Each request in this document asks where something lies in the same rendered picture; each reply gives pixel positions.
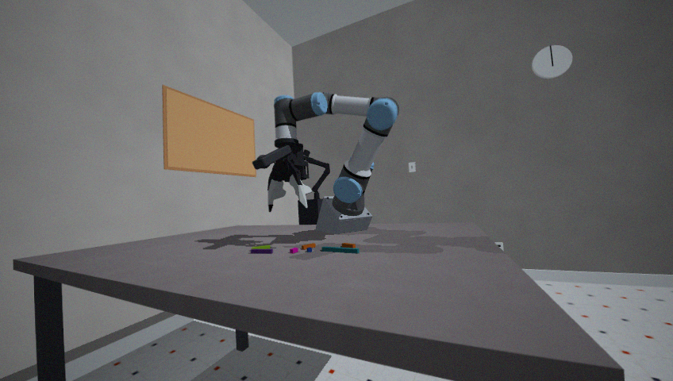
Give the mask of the turquoise rod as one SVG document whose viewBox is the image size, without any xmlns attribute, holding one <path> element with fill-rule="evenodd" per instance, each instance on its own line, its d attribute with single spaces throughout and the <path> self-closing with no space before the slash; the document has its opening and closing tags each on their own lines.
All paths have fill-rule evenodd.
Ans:
<svg viewBox="0 0 673 381">
<path fill-rule="evenodd" d="M 358 248 L 338 248 L 338 247 L 321 247 L 323 252 L 346 252 L 346 253 L 359 253 Z"/>
</svg>

